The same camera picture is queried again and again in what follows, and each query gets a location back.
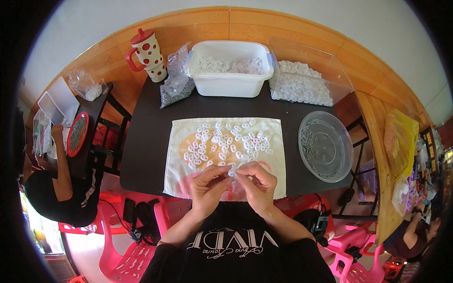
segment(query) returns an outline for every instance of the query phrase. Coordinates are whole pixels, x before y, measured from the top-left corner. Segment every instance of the yellow plastic bag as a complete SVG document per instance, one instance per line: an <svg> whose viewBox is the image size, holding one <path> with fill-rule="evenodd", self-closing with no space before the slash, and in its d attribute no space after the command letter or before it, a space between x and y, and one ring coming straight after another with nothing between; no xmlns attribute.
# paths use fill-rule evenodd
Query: yellow plastic bag
<svg viewBox="0 0 453 283"><path fill-rule="evenodd" d="M397 109L386 118L384 147L393 176L398 180L402 174L410 176L414 165L415 146L419 134L417 121Z"/></svg>

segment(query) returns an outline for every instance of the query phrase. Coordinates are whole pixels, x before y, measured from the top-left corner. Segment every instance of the red plate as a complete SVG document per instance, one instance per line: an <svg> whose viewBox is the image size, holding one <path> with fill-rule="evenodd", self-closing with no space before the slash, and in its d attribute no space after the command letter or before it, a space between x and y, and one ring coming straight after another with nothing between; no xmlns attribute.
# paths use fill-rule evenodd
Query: red plate
<svg viewBox="0 0 453 283"><path fill-rule="evenodd" d="M75 150L72 150L71 147L69 146L71 143L71 133L72 133L72 129L74 128L74 124L79 119L87 120L87 127L85 128L85 132L82 134L82 138L79 141L79 145L77 146L77 148ZM67 154L69 155L69 157L76 156L76 154L79 152L80 148L82 147L83 141L85 140L85 136L87 135L89 123L90 123L90 118L88 117L88 113L86 111L83 111L82 113L77 115L77 117L74 119L74 122L72 123L71 128L69 130L69 134L67 135L67 142L66 142L66 150L67 150Z"/></svg>

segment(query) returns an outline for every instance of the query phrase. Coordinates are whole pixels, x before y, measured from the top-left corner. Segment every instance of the clear plastic container lid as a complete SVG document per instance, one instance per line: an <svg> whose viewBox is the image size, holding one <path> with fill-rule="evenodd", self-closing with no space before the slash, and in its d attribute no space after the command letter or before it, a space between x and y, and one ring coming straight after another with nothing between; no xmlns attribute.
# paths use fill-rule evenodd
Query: clear plastic container lid
<svg viewBox="0 0 453 283"><path fill-rule="evenodd" d="M344 179L352 167L352 142L343 124L324 111L311 112L299 127L299 153L308 170L328 183Z"/></svg>

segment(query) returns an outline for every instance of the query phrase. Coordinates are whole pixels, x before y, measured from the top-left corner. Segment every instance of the white towel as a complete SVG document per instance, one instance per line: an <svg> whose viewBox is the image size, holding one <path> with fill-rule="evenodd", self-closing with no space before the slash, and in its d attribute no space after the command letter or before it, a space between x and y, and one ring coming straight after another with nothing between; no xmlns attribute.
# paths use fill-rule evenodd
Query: white towel
<svg viewBox="0 0 453 283"><path fill-rule="evenodd" d="M248 124L251 120L256 123L251 125L248 129L243 129L242 124ZM167 152L167 163L165 167L165 185L164 193L174 197L192 198L192 193L189 186L191 178L197 176L201 171L207 167L207 161L202 161L195 169L188 166L189 161L184 160L184 153L190 153L188 146L193 142L201 143L201 140L196 139L197 129L201 128L203 124L209 124L209 132L214 131L215 123L221 122L223 126L230 123L231 127L240 126L241 131L239 134L248 136L248 133L253 133L255 136L259 132L263 135L270 135L269 140L270 149L272 154L265 151L259 151L258 158L256 159L267 171L275 175L278 179L277 187L274 192L274 199L280 199L286 196L286 168L283 149L283 137L281 130L281 123L278 119L271 118L195 118L183 119L173 121L173 126L170 134L169 148ZM236 146L237 151L247 154L244 149L244 143L235 141L234 137L229 130L223 129L223 134L228 134L233 138L232 144ZM212 145L215 144L217 149L215 152L211 151ZM235 162L239 165L241 160L236 157L235 153L228 150L229 155L226 157L225 163ZM209 139L206 142L206 153L208 160L212 160L215 165L218 165L222 160L219 158L219 153L222 152L222 147ZM246 194L239 182L233 181L231 188L222 194L221 201L246 201Z"/></svg>

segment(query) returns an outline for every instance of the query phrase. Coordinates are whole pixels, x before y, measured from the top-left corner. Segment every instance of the dark tabletop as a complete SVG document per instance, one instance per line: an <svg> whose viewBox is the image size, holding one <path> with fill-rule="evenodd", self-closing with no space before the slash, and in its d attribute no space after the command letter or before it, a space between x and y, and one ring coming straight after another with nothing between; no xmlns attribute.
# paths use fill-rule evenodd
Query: dark tabletop
<svg viewBox="0 0 453 283"><path fill-rule="evenodd" d="M87 101L80 96L76 96L77 100L80 103L79 109L77 110L77 115L86 111L90 117L88 123L87 135L83 141L82 147L79 152L74 157L67 157L67 164L69 166L69 172L71 175L78 178L85 178L86 169L87 169L87 159L88 153L90 152L91 144L93 142L94 134L96 133L97 120L101 116L102 110L107 101L107 95L110 94L110 91L113 88L113 83L109 82L107 84L108 91L106 94L100 95L94 101Z"/></svg>
<svg viewBox="0 0 453 283"><path fill-rule="evenodd" d="M123 189L162 195L172 121L206 117L280 119L288 196L332 190L351 184L350 174L337 183L319 180L308 171L299 154L298 133L302 119L318 110L336 116L333 107L272 100L269 84L265 81L255 98L202 96L194 89L190 97L159 109L159 86L163 83L153 83L147 78L135 105L121 161L120 184Z"/></svg>

